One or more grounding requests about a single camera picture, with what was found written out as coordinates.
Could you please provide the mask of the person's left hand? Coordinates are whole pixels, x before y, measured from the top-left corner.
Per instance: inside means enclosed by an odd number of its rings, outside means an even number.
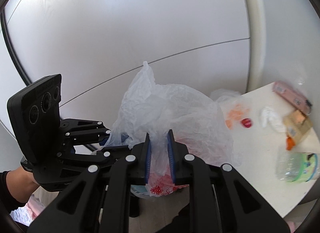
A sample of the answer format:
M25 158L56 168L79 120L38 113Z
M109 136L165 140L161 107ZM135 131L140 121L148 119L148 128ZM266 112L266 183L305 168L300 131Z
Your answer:
M6 182L10 194L20 203L27 203L31 195L40 187L33 174L22 167L9 171Z

